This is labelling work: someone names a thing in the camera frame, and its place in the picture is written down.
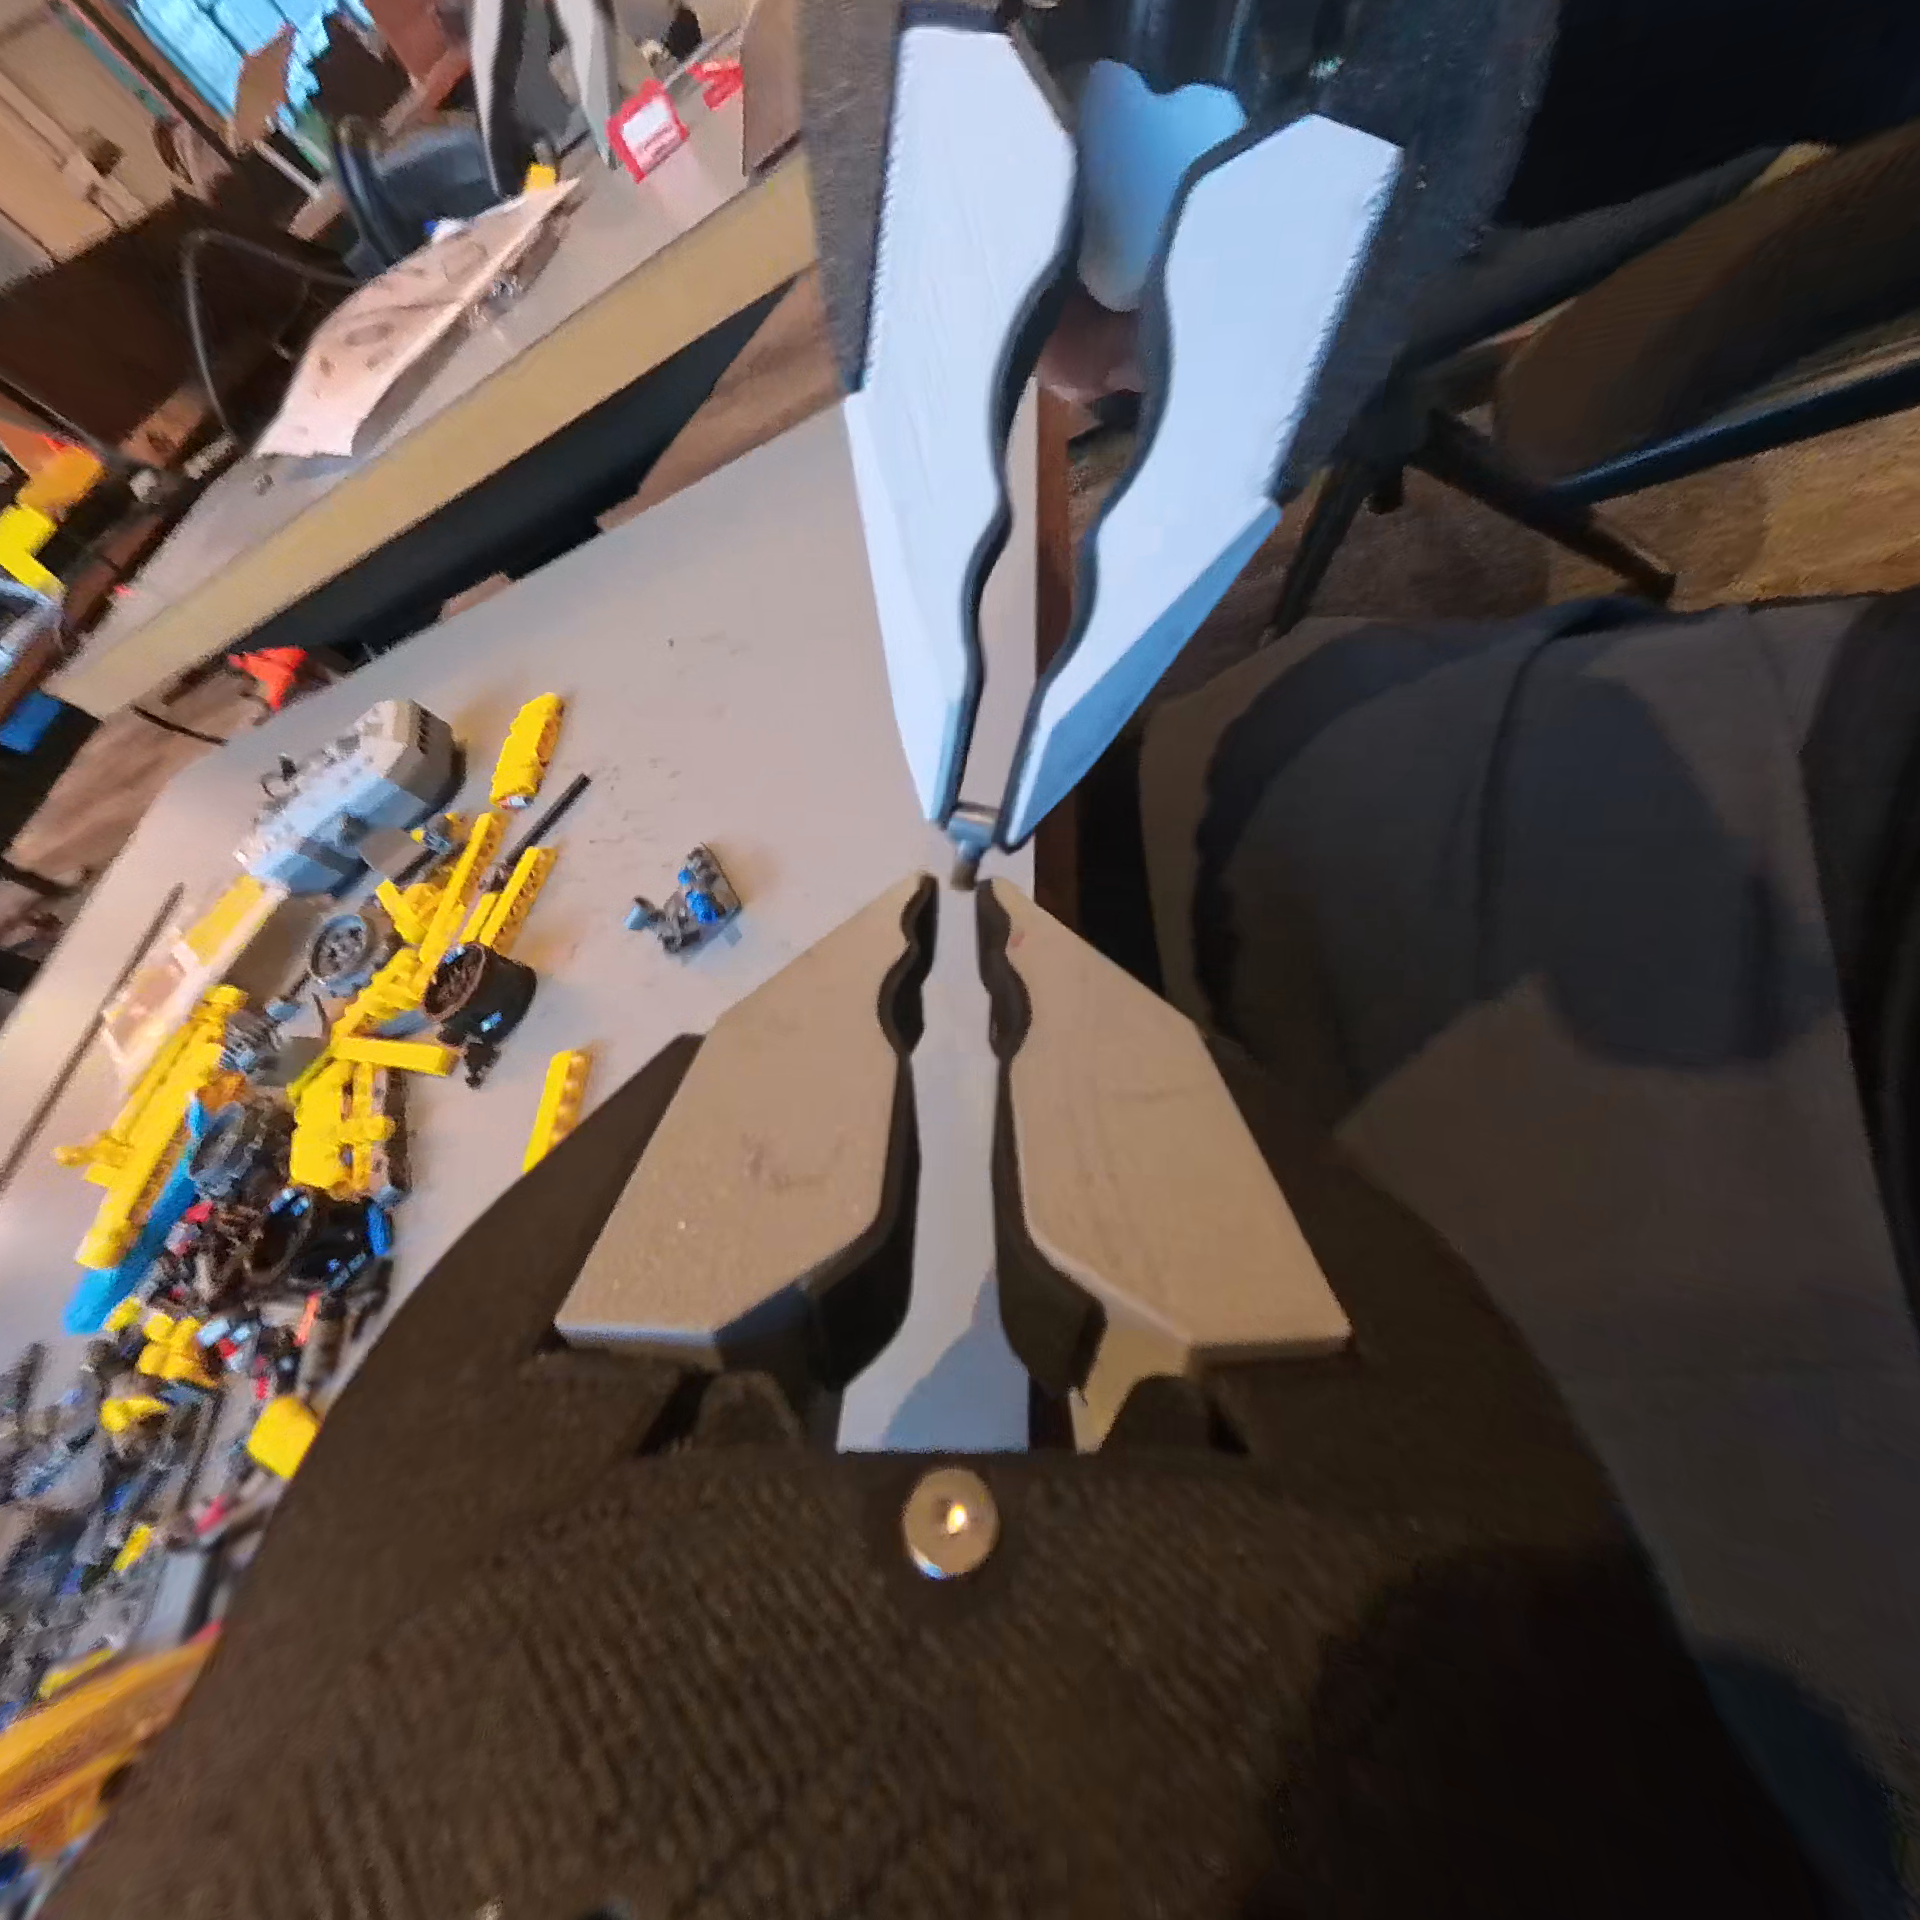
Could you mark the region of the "black chair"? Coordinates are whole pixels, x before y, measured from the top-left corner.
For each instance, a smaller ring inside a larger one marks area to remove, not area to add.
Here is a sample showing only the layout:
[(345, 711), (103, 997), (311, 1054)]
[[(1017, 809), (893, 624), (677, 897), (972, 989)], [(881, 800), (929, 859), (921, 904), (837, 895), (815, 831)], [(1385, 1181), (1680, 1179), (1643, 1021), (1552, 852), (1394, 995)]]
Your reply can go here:
[(1916, 316), (1916, 121), (1498, 228), (1338, 446), (1268, 636), (1412, 470), (1662, 607), (1673, 571), (1596, 506), (1914, 410)]

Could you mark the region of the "grey desk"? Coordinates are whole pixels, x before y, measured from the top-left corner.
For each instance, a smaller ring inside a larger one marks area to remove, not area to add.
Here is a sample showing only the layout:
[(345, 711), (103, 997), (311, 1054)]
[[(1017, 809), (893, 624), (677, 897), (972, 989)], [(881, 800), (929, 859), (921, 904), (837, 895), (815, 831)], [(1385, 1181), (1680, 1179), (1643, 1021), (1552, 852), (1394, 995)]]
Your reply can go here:
[[(546, 1227), (560, 1246), (551, 1186), (573, 1189), (592, 1244), (689, 1045), (895, 883), (948, 877), (888, 686), (848, 434), (827, 410), (178, 775), (3, 1025), (3, 1362), (43, 1342), (45, 1381), (76, 1364), (61, 1314), (100, 1192), (53, 1153), (120, 1106), (90, 1029), (170, 897), (196, 908), (233, 874), (276, 756), (311, 753), (378, 698), (419, 702), (480, 756), (515, 708), (558, 693), (556, 777), (590, 777), (515, 949), (539, 981), (528, 1019), (481, 1089), (431, 1079), (408, 1098), (414, 1189), (388, 1308), (406, 1319), (474, 1229), (509, 1270), (534, 1264), (509, 1237)], [(694, 847), (741, 908), (668, 956), (622, 922), (635, 898), (671, 895)], [(579, 1046), (582, 1117), (524, 1173), (547, 1062)]]

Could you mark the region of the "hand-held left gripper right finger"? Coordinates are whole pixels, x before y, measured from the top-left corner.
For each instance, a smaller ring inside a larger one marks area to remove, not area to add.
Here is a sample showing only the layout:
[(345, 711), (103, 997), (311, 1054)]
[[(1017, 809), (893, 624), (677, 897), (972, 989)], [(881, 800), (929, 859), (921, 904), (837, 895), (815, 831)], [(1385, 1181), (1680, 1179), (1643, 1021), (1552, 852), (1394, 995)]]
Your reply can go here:
[(976, 892), (998, 1068), (1000, 1323), (1044, 1395), (1319, 1360), (1352, 1320), (1198, 1027), (994, 879)]

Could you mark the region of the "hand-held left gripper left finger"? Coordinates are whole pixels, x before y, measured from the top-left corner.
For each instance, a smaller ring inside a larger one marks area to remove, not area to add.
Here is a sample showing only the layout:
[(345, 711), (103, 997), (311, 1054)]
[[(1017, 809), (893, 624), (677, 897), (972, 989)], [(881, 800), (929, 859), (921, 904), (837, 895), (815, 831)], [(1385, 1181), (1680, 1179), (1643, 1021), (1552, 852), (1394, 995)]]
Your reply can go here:
[(939, 888), (900, 879), (696, 1046), (554, 1323), (712, 1374), (862, 1374), (909, 1293)]

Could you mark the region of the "black spoked toy wheel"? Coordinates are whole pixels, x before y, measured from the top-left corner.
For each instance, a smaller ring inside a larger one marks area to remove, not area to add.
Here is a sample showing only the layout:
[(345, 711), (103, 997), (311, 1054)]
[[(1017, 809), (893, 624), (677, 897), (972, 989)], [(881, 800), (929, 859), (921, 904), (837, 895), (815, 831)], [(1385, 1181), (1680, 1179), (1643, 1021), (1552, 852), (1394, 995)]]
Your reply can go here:
[(419, 1014), (440, 1045), (500, 1050), (538, 997), (538, 972), (480, 943), (450, 949), (422, 989)]

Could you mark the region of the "red white sign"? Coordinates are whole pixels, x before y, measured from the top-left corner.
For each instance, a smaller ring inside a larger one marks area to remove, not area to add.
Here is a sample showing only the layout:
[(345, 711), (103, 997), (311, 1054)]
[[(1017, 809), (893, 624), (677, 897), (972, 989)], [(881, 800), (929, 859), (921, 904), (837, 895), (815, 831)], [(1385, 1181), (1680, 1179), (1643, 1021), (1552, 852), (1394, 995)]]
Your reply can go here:
[(691, 141), (669, 89), (650, 78), (603, 123), (608, 161), (635, 185), (647, 183)]

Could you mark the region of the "grey toy plate with blue pins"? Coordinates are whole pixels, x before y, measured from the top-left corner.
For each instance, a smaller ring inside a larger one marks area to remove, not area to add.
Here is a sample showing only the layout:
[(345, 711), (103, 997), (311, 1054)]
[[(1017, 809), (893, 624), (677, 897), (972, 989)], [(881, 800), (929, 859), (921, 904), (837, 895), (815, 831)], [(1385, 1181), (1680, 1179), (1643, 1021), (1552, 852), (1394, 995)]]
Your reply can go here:
[(668, 956), (685, 956), (718, 938), (741, 914), (744, 900), (718, 856), (696, 845), (676, 870), (671, 892), (660, 900), (633, 898), (624, 930), (643, 935)]

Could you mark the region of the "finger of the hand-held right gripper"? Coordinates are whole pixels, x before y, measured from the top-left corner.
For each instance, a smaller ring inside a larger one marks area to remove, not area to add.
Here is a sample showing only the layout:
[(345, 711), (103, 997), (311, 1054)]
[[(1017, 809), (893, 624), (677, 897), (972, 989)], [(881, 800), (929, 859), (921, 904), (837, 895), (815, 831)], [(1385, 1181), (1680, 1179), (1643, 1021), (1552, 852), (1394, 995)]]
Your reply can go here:
[(1026, 711), (1005, 849), (1088, 777), (1280, 524), (1284, 459), (1401, 172), (1389, 141), (1309, 113), (1181, 180), (1146, 288), (1133, 461), (1088, 528), (1066, 647)]
[(929, 825), (959, 802), (982, 597), (1011, 528), (1005, 449), (1075, 241), (1074, 136), (1026, 41), (901, 28), (844, 426), (892, 714)]

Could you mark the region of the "black toy axle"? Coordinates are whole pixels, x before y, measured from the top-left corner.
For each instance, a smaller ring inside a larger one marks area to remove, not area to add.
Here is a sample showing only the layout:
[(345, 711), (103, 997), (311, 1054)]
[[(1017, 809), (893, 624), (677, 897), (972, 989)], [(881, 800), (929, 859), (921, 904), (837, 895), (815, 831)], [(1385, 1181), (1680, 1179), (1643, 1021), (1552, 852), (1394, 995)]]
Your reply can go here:
[(568, 812), (584, 800), (590, 787), (592, 787), (590, 775), (573, 777), (564, 787), (560, 796), (551, 804), (547, 804), (539, 812), (539, 817), (520, 835), (515, 845), (509, 850), (500, 854), (500, 860), (505, 865), (505, 868), (512, 870), (525, 852), (531, 852), (543, 847), (551, 831), (560, 829)]

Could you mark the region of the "short yellow toy beam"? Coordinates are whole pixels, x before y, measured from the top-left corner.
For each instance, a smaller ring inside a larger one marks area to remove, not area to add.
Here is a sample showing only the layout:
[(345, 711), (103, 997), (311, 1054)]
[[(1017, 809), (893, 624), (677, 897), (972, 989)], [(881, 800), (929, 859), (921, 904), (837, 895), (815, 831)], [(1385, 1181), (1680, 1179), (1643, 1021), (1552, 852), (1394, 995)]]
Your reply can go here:
[(521, 1153), (521, 1173), (538, 1168), (576, 1130), (593, 1068), (593, 1049), (551, 1054), (539, 1083), (534, 1123)]

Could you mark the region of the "blue curved toy panel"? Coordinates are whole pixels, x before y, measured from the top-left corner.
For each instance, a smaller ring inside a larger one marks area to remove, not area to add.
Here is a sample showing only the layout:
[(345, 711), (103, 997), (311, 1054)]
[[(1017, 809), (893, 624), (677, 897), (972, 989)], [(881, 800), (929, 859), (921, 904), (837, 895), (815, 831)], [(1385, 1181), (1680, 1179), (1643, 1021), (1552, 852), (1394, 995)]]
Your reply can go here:
[(157, 1189), (154, 1209), (136, 1230), (130, 1250), (122, 1261), (109, 1268), (83, 1268), (79, 1273), (79, 1280), (64, 1303), (59, 1332), (68, 1337), (101, 1332), (108, 1314), (144, 1283), (149, 1268), (162, 1256), (170, 1237), (198, 1201), (199, 1194), (188, 1170), (188, 1157), (181, 1155)]

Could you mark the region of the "black toy wheel rim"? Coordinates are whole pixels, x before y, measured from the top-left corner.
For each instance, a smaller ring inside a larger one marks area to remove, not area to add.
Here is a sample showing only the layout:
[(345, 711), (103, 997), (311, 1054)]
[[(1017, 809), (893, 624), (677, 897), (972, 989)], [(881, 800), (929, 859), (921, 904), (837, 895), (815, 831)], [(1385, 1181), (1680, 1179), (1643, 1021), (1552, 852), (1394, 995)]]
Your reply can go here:
[(287, 1189), (257, 1220), (241, 1256), (241, 1285), (253, 1298), (348, 1293), (388, 1262), (392, 1246), (393, 1222), (386, 1206)]

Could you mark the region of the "printed paper sheet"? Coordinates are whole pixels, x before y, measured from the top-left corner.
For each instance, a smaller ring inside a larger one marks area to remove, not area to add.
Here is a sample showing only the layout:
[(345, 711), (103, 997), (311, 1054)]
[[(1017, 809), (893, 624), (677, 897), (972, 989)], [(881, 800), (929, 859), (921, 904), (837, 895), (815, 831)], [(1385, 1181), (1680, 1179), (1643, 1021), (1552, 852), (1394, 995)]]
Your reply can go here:
[(348, 459), (388, 394), (513, 275), (576, 189), (576, 180), (543, 180), (468, 221), (441, 222), (425, 244), (352, 292), (303, 350), (253, 457)]

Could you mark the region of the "grey workbench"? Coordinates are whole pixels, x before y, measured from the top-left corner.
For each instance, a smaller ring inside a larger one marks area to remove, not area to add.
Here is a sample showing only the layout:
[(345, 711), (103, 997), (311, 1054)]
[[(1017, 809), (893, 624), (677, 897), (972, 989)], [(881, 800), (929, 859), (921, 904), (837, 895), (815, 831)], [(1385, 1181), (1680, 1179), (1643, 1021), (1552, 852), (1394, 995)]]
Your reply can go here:
[(366, 450), (229, 466), (43, 693), (108, 719), (256, 647), (378, 650), (590, 536), (814, 265), (803, 150), (737, 161), (699, 136), (642, 186), (584, 189), (531, 288)]

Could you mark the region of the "grey toy hub block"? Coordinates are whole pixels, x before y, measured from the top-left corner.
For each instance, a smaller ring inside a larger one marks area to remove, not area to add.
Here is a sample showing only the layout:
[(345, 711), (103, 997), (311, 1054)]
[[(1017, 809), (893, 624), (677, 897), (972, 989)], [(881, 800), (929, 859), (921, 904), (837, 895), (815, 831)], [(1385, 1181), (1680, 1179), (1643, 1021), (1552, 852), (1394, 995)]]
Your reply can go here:
[(370, 845), (419, 829), (460, 792), (466, 766), (445, 720), (411, 701), (379, 701), (261, 777), (235, 866), (290, 898), (339, 897), (370, 868)]

